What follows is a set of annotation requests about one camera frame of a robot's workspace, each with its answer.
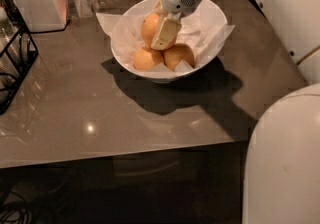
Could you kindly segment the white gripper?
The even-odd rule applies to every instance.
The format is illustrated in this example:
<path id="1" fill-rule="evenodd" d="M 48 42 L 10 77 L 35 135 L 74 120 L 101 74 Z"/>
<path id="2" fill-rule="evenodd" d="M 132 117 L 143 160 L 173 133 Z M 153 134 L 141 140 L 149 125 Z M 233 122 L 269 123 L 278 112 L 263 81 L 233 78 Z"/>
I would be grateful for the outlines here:
<path id="1" fill-rule="evenodd" d="M 160 17 L 151 47 L 155 50 L 166 50 L 174 45 L 182 27 L 180 18 L 191 15 L 201 1 L 202 0 L 158 0 L 152 12 L 164 16 Z"/>

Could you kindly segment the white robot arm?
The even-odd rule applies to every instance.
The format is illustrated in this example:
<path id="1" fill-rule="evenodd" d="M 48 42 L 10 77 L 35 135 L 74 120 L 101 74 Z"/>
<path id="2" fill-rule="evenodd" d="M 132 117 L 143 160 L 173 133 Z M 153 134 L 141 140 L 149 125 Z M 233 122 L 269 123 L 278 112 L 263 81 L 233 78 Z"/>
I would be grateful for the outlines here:
<path id="1" fill-rule="evenodd" d="M 242 224 L 320 224 L 320 0 L 255 1 L 308 84 L 253 131 Z"/>

